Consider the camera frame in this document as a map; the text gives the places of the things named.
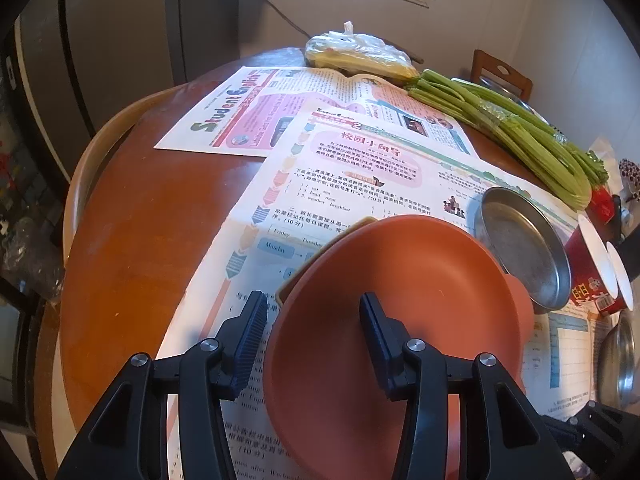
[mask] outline metal pot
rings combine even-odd
[[[571,269],[558,234],[540,210],[505,187],[484,192],[474,218],[476,238],[529,292],[536,314],[566,305]]]
[[[598,400],[613,408],[640,414],[640,369],[636,370],[640,364],[636,367],[635,349],[632,312],[622,310],[618,324],[600,346]]]

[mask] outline celery bunch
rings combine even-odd
[[[593,153],[582,152],[540,118],[488,88],[425,70],[407,90],[412,98],[475,127],[513,153],[574,210],[584,210],[591,186],[607,180]]]

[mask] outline white wall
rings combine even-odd
[[[513,65],[531,104],[587,148],[607,137],[640,161],[640,58],[603,0],[533,0]]]
[[[429,9],[402,0],[270,1],[311,35],[342,30],[351,20],[357,32],[382,36],[423,56],[429,67],[459,75],[478,47],[511,59],[528,0],[425,0]],[[242,56],[306,42],[262,0],[240,0],[239,36]]]
[[[530,77],[532,105],[576,143],[606,136],[640,161],[640,58],[602,0],[270,1],[311,35],[351,20],[448,76],[481,48]],[[306,41],[262,0],[240,0],[239,23],[243,56]]]

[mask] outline red packaging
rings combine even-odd
[[[616,208],[613,203],[613,197],[606,187],[596,186],[591,191],[589,209],[598,216],[603,224],[606,224],[613,218]]]
[[[607,242],[607,253],[609,253],[609,259],[613,265],[613,270],[616,273],[616,279],[618,280],[618,297],[612,298],[609,294],[596,300],[596,306],[602,316],[609,316],[614,312],[628,308],[634,309],[634,294],[631,289],[631,282],[629,276],[626,273],[626,269],[618,251],[612,245],[611,242]]]
[[[564,246],[571,267],[571,298],[574,303],[618,297],[618,281],[609,253],[598,232],[585,215],[578,216],[578,227]]]

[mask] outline terracotta bowl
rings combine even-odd
[[[520,384],[533,329],[524,286],[473,237],[426,216],[366,225],[302,274],[272,329],[264,397],[287,450],[316,477],[389,480],[405,402],[379,389],[358,318],[360,296],[443,354],[491,352]],[[449,396],[447,477],[457,478],[460,406]]]

